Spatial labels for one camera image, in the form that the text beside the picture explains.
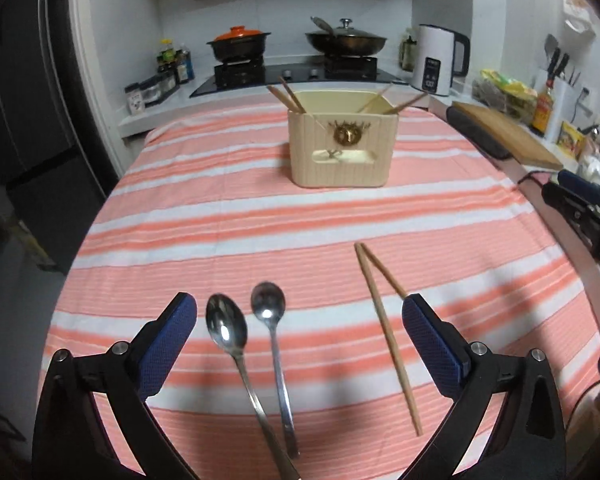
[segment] gold emblem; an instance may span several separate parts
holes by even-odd
[[[329,123],[329,125],[333,127],[333,140],[339,145],[348,148],[360,142],[362,134],[371,126],[371,123],[356,124],[347,123],[346,121],[342,121],[341,123],[335,121]]]

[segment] stove burner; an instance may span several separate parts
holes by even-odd
[[[375,57],[325,56],[324,76],[327,79],[375,81],[378,77],[378,60]]]
[[[216,86],[220,89],[264,84],[264,60],[259,57],[249,61],[217,65],[214,67],[214,75]]]

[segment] wooden chopstick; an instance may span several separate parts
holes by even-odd
[[[407,406],[409,407],[409,412],[411,413],[413,427],[416,430],[416,434],[421,436],[424,432],[422,431],[420,413],[418,412],[416,399],[413,396],[407,371],[404,369],[404,362],[402,360],[402,355],[400,354],[400,348],[398,347],[398,343],[395,341],[394,330],[391,328],[391,323],[386,316],[384,304],[382,304],[382,297],[380,296],[380,292],[378,292],[378,287],[376,286],[374,277],[371,274],[369,263],[366,260],[365,248],[363,244],[355,244],[355,248],[356,256],[358,257],[358,262],[360,263],[360,269],[365,277],[366,286],[368,286],[369,292],[371,293],[371,299],[374,302],[376,314],[378,314],[378,319],[380,320],[380,325],[382,326],[382,332],[384,333],[384,338],[386,339],[387,346],[389,347],[389,353],[394,361],[395,371],[398,375],[398,382],[400,383],[404,397],[407,399]]]
[[[369,99],[369,101],[366,102],[366,105],[364,105],[362,108],[360,108],[360,110],[358,110],[356,113],[363,114],[366,111],[366,109],[369,108],[373,104],[373,102],[375,102],[376,99],[379,99],[384,94],[386,94],[388,89],[391,88],[393,85],[394,85],[393,83],[389,83],[385,88],[383,88],[376,95],[374,95],[371,99]]]
[[[411,106],[411,105],[415,104],[417,101],[422,99],[425,95],[427,95],[427,94],[425,92],[422,92],[417,97],[414,97],[413,99],[411,99],[405,103],[402,103],[401,105],[394,106],[393,108],[391,108],[391,110],[385,111],[383,115],[399,114],[407,106]]]
[[[280,76],[280,82],[282,83],[282,86],[285,87],[286,93],[288,93],[293,99],[293,101],[296,103],[296,107],[298,108],[298,110],[300,110],[300,113],[305,114],[306,110],[302,106],[302,103],[296,97],[296,94],[294,94],[294,91],[291,89],[291,87],[288,84],[286,84],[285,78]]]
[[[293,103],[293,101],[289,99],[286,95],[284,95],[275,86],[267,85],[267,90],[269,90],[269,92],[275,95],[278,98],[278,100],[289,109],[289,111],[296,114],[300,113],[300,110],[296,108],[296,105]]]
[[[382,272],[382,275],[387,280],[387,282],[389,283],[389,285],[391,285],[394,288],[395,293],[398,296],[400,296],[400,298],[402,300],[404,298],[406,298],[408,296],[407,291],[402,288],[402,286],[400,285],[400,283],[398,283],[398,280],[396,280],[394,278],[394,276],[392,275],[392,273],[389,271],[389,269],[387,269],[384,266],[384,263],[382,263],[378,259],[378,257],[371,252],[371,249],[369,249],[369,247],[367,246],[367,244],[360,244],[360,245],[362,245],[362,248],[363,248],[363,250],[366,253],[366,257],[371,260],[371,263],[374,264],[374,267],[376,269],[378,269],[380,272]]]

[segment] black kettle handle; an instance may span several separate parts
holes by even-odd
[[[464,77],[469,73],[469,58],[471,57],[471,40],[464,34],[460,34],[459,32],[454,32],[454,36],[454,41],[456,43],[462,43],[462,45],[464,46],[464,59],[462,60],[462,69],[460,70],[460,72],[454,71],[454,75]]]

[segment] spoon handle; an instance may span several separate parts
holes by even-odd
[[[282,427],[285,431],[286,452],[291,458],[300,455],[298,451],[298,441],[296,441],[296,431],[294,429],[294,419],[291,415],[291,405],[289,404],[289,394],[286,392],[285,376],[282,373],[282,364],[280,363],[280,348],[278,347],[278,338],[276,329],[271,328],[271,353],[273,354],[273,371],[276,375],[276,386],[278,388],[278,402],[280,403],[280,414],[282,415]]]
[[[296,471],[295,466],[291,462],[291,459],[286,455],[285,451],[278,443],[276,434],[267,420],[267,415],[265,415],[264,410],[262,409],[262,405],[260,404],[260,400],[256,395],[256,391],[253,389],[253,386],[251,386],[251,381],[247,375],[247,368],[244,365],[244,357],[241,355],[232,357],[234,358],[235,365],[238,367],[244,387],[247,388],[247,393],[251,399],[253,409],[256,410],[256,417],[260,423],[260,427],[262,428],[264,438],[267,441],[267,446],[269,446],[269,450],[273,455],[273,460],[276,463],[278,472],[280,473],[280,480],[301,480],[298,471]]]

